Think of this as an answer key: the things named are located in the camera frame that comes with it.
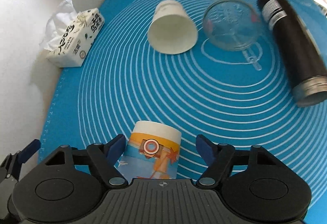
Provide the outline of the white paper cup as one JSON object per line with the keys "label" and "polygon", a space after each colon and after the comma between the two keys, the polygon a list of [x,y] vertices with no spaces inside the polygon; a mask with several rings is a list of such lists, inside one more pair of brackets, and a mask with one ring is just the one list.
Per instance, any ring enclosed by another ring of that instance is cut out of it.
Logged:
{"label": "white paper cup", "polygon": [[164,0],[155,8],[147,39],[154,50],[177,55],[195,46],[198,30],[181,3]]}

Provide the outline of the white tissue pack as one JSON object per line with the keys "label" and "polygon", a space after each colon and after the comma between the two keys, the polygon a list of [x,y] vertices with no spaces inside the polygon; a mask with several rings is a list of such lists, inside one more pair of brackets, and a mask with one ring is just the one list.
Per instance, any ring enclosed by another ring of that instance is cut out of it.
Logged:
{"label": "white tissue pack", "polygon": [[63,0],[47,21],[40,47],[58,68],[80,67],[104,23],[98,8],[77,12],[72,0]]}

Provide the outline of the black thermos flask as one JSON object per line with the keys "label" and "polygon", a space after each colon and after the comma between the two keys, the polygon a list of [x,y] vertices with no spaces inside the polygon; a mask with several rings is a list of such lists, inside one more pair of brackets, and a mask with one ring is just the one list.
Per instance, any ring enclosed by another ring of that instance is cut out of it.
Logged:
{"label": "black thermos flask", "polygon": [[286,67],[298,107],[326,100],[326,65],[311,33],[287,0],[257,0]]}

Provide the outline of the blue silicone baking mat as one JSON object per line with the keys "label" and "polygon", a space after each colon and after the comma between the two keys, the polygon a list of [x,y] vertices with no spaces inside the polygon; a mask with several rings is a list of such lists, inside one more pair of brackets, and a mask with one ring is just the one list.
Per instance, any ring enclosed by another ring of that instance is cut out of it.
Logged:
{"label": "blue silicone baking mat", "polygon": [[[118,134],[129,136],[140,120],[181,132],[180,179],[198,179],[206,169],[195,147],[198,134],[237,149],[258,144],[310,186],[306,222],[326,223],[326,103],[296,105],[266,25],[245,52],[213,46],[202,31],[202,18],[216,0],[176,0],[197,26],[197,44],[180,55],[155,51],[147,31],[161,1],[104,1],[105,24],[86,60],[62,71],[39,158],[63,144],[84,149]],[[326,17],[320,8],[313,0],[288,1],[326,57]]]}

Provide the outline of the colourful paper cup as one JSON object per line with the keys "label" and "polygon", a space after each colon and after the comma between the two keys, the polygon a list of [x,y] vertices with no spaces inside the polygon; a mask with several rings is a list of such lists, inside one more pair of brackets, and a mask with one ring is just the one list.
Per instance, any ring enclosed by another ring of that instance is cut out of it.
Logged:
{"label": "colourful paper cup", "polygon": [[132,179],[175,179],[181,132],[166,124],[138,121],[118,163],[119,172]]}

